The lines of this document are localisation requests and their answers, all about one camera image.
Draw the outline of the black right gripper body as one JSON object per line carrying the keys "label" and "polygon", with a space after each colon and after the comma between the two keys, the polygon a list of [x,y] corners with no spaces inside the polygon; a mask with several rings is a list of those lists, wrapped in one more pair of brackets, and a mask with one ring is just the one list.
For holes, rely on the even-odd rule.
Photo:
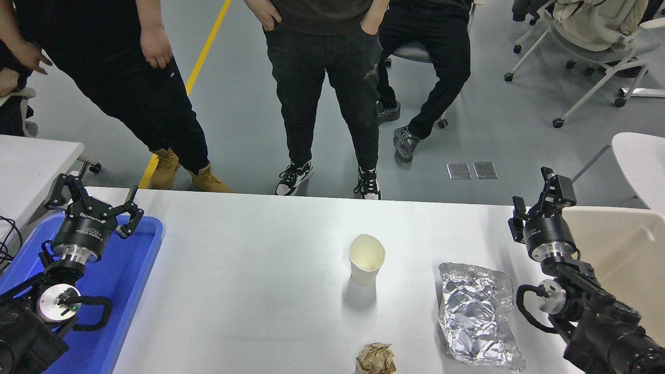
{"label": "black right gripper body", "polygon": [[523,223],[523,241],[529,256],[572,256],[575,242],[561,215],[529,216]]}

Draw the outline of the person's right hand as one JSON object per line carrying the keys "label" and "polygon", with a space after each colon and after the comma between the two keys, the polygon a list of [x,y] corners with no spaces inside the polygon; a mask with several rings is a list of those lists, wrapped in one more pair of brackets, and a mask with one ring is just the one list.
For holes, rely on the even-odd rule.
{"label": "person's right hand", "polygon": [[278,10],[271,3],[263,3],[256,7],[254,14],[259,19],[265,31],[272,32],[280,25],[282,18]]}
{"label": "person's right hand", "polygon": [[15,52],[15,57],[27,69],[39,74],[48,74],[45,68],[42,67],[42,64],[45,64],[46,66],[53,65],[38,46],[27,41],[23,41],[19,44],[19,47]]}

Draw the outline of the person's hand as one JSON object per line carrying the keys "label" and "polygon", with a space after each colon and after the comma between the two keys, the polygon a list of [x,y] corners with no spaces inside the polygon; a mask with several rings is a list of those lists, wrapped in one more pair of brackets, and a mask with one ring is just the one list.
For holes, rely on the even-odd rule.
{"label": "person's hand", "polygon": [[20,74],[8,67],[0,71],[0,97],[6,97],[14,92],[18,86]]}

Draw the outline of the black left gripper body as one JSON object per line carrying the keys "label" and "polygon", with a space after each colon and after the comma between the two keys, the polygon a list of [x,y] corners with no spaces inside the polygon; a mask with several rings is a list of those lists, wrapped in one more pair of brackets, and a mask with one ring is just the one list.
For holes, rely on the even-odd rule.
{"label": "black left gripper body", "polygon": [[112,208],[108,204],[94,204],[88,210],[83,204],[71,204],[57,235],[52,240],[52,251],[64,253],[67,246],[86,248],[93,253],[104,253],[117,219],[104,216]]}

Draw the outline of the person's left hand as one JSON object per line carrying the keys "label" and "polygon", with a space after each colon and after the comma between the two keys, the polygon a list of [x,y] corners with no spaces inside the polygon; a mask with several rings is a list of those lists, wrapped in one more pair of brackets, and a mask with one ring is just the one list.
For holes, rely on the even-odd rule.
{"label": "person's left hand", "polygon": [[144,28],[141,31],[140,45],[143,56],[154,69],[164,70],[173,59],[173,51],[164,28]]}
{"label": "person's left hand", "polygon": [[385,10],[372,10],[369,9],[364,18],[361,20],[361,30],[366,35],[377,35],[379,26],[384,18]]}

